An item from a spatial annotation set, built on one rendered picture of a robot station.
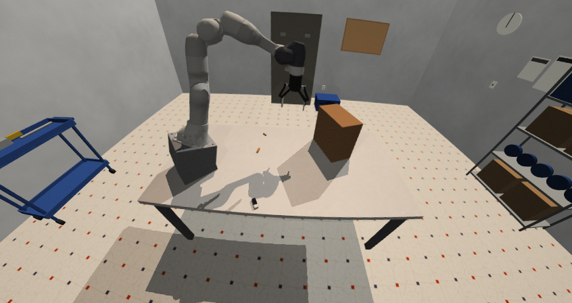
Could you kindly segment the dark brown chest of drawers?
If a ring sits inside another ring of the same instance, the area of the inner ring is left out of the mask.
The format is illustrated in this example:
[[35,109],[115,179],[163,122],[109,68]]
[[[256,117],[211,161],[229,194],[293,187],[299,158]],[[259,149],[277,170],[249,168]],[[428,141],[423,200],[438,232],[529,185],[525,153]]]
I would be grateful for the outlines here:
[[351,115],[347,110],[342,108],[339,104],[319,106],[324,112],[336,121],[341,127],[341,132],[337,140],[337,145],[332,157],[332,162],[345,160],[350,158],[363,123]]

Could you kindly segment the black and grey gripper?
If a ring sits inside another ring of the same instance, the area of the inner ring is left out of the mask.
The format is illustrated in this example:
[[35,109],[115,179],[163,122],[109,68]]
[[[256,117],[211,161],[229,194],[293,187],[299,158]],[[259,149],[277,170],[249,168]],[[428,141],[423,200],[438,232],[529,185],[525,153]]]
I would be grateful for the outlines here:
[[[292,84],[293,83],[293,84]],[[302,75],[301,76],[293,76],[290,74],[290,78],[289,78],[289,84],[285,83],[283,89],[281,90],[281,92],[279,93],[279,97],[281,98],[281,107],[283,107],[283,97],[290,91],[295,91],[298,92],[302,99],[304,100],[304,105],[303,105],[303,110],[304,111],[304,106],[306,105],[306,101],[309,101],[309,97],[306,91],[306,86],[301,86],[302,83]],[[283,94],[282,92],[284,91],[285,87],[289,86],[289,89]],[[303,93],[301,92],[300,89],[304,90],[305,96],[303,95]]]

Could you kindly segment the brown wooden drawer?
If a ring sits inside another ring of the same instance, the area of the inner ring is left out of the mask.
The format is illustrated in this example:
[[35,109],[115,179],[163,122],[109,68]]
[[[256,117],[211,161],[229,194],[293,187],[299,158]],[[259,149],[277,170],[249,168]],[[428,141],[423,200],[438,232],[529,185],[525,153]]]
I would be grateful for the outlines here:
[[317,131],[315,131],[315,133],[314,133],[314,140],[318,143],[318,145],[322,149],[324,139],[319,135],[319,133]]
[[324,153],[326,154],[328,159],[330,159],[330,161],[331,161],[333,154],[334,154],[334,151],[329,147],[329,145],[326,143],[326,141],[324,141],[324,143],[323,143],[322,150],[324,151]]
[[319,108],[318,111],[318,119],[327,127],[329,115],[325,113],[321,108]]
[[316,122],[316,130],[319,132],[319,134],[323,138],[325,137],[326,128],[324,127],[324,125],[319,120],[317,120],[317,122]]
[[327,128],[338,140],[339,134],[341,132],[341,127],[331,117],[329,119]]
[[326,131],[325,141],[329,144],[333,151],[335,151],[337,140],[328,130]]

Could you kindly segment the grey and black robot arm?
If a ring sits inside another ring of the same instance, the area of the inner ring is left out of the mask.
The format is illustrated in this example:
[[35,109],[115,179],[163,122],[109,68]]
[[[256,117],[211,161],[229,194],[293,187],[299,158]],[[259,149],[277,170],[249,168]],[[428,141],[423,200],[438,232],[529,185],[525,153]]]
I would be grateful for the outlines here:
[[186,126],[179,129],[173,141],[189,147],[203,146],[210,141],[208,138],[210,88],[207,48],[208,45],[221,42],[224,35],[231,36],[241,43],[263,48],[271,53],[279,64],[289,64],[285,67],[285,71],[293,76],[304,74],[306,59],[304,43],[293,41],[288,45],[278,45],[264,37],[252,23],[229,11],[224,11],[219,19],[202,19],[197,24],[197,34],[188,35],[185,41],[190,84],[189,120]]

